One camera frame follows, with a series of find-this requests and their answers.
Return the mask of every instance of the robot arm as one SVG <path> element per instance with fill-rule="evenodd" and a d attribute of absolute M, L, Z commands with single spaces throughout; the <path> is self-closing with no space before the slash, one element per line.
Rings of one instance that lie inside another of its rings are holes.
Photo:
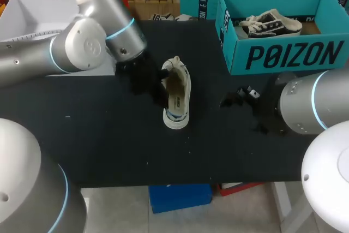
<path fill-rule="evenodd" d="M 0 43 L 0 87 L 51 74 L 94 69 L 143 55 L 147 43 L 121 0 L 76 0 L 79 14 L 60 34 L 32 41 Z"/>
<path fill-rule="evenodd" d="M 320 134 L 338 123 L 349 121 L 348 68 L 333 69 L 305 77 L 283 72 L 272 76 L 259 94 L 252 87 L 229 93 L 221 106 L 245 101 L 259 122 L 259 131 L 284 135 Z"/>

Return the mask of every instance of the shoe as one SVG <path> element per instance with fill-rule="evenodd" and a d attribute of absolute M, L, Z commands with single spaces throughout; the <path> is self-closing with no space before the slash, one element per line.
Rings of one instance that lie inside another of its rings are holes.
<path fill-rule="evenodd" d="M 197 17 L 182 14 L 182 15 L 177 16 L 174 20 L 176 20 L 176 21 L 197 20 Z"/>
<path fill-rule="evenodd" d="M 153 14 L 151 19 L 149 20 L 175 20 L 175 17 L 173 17 L 170 13 L 167 13 L 163 16 L 159 14 Z"/>
<path fill-rule="evenodd" d="M 235 27 L 239 39 L 290 37 L 300 35 L 302 23 L 280 15 L 276 9 L 259 16 L 249 16 Z"/>
<path fill-rule="evenodd" d="M 178 56 L 167 60 L 162 69 L 167 69 L 170 73 L 162 81 L 169 94 L 169 108 L 163 112 L 164 123 L 172 129 L 184 128 L 189 122 L 189 72 Z"/>

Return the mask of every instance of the black tabletop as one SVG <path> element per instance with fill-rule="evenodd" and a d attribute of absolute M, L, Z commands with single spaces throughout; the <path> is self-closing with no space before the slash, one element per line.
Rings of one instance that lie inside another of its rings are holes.
<path fill-rule="evenodd" d="M 263 135 L 251 130 L 248 106 L 219 108 L 227 91 L 261 91 L 269 75 L 231 76 L 213 22 L 141 27 L 159 66 L 178 55 L 188 68 L 184 129 L 166 127 L 150 96 L 134 97 L 114 76 L 45 77 L 3 89 L 0 117 L 28 128 L 81 187 L 300 179 L 313 136 Z"/>

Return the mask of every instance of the blue box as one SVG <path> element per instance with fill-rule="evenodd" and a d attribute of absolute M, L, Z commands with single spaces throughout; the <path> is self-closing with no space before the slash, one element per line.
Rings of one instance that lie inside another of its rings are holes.
<path fill-rule="evenodd" d="M 314 21 L 321 34 L 238 40 L 234 24 L 273 8 Z M 232 75 L 341 68 L 349 54 L 349 16 L 338 0 L 219 0 L 215 26 Z"/>
<path fill-rule="evenodd" d="M 153 213 L 209 204 L 212 190 L 209 184 L 149 186 Z"/>
<path fill-rule="evenodd" d="M 180 13 L 199 19 L 216 19 L 218 0 L 180 0 Z"/>

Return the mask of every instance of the shoe insole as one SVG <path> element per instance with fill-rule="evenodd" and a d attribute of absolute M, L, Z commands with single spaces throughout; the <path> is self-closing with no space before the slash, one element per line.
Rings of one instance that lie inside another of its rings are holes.
<path fill-rule="evenodd" d="M 169 93 L 169 111 L 175 116 L 184 115 L 185 88 L 175 71 L 166 79 L 166 90 Z"/>

